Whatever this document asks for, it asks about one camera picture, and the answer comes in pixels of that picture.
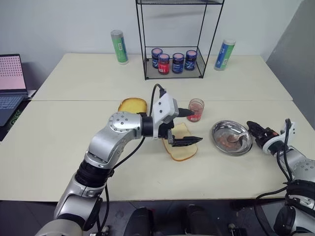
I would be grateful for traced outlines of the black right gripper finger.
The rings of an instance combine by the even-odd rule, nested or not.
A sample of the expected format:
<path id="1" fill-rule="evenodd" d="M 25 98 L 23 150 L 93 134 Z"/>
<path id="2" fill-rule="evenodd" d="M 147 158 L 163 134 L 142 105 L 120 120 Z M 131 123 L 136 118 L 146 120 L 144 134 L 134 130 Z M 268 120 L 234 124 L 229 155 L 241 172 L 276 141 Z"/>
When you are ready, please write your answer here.
<path id="1" fill-rule="evenodd" d="M 248 132 L 252 135 L 264 135 L 265 128 L 261 127 L 258 123 L 253 121 L 247 121 Z"/>
<path id="2" fill-rule="evenodd" d="M 263 146 L 265 145 L 265 143 L 267 142 L 267 136 L 265 133 L 261 133 L 261 134 L 253 134 L 252 135 L 255 139 L 255 142 L 257 144 L 257 146 L 261 149 L 263 149 Z"/>

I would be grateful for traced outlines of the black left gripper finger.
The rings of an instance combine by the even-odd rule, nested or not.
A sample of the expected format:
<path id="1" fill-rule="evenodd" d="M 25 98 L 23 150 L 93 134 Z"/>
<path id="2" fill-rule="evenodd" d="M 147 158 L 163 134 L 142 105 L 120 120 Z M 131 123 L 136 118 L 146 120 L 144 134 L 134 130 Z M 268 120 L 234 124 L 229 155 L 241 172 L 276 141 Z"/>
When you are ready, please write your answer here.
<path id="1" fill-rule="evenodd" d="M 177 117 L 179 118 L 189 117 L 189 116 L 193 116 L 194 114 L 195 114 L 194 111 L 190 109 L 179 108 Z"/>
<path id="2" fill-rule="evenodd" d="M 193 144 L 196 144 L 200 142 L 203 138 L 201 137 L 196 137 L 196 136 L 184 136 L 183 138 L 177 139 L 175 136 L 172 134 L 171 130 L 168 130 L 167 133 L 167 140 L 168 143 L 172 147 L 186 147 L 186 146 L 191 146 Z"/>

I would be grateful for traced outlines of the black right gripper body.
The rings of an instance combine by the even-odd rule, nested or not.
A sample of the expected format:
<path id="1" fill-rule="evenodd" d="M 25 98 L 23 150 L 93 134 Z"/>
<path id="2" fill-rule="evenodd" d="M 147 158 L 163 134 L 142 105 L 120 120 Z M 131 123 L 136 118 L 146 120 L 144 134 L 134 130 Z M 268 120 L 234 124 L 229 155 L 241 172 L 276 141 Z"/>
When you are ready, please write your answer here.
<path id="1" fill-rule="evenodd" d="M 261 143 L 265 144 L 267 141 L 269 141 L 270 139 L 274 138 L 274 137 L 278 137 L 279 134 L 272 130 L 271 128 L 267 127 L 265 129 L 263 129 L 262 135 L 261 135 Z"/>

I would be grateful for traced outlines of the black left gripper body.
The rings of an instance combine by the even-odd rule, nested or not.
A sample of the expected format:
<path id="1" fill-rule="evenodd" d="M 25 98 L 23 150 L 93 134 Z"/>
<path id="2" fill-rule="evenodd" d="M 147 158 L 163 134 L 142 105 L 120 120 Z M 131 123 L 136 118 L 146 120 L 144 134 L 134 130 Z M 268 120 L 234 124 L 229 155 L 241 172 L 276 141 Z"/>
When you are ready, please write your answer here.
<path id="1" fill-rule="evenodd" d="M 162 123 L 158 128 L 158 137 L 168 139 L 168 131 L 174 128 L 174 122 Z"/>

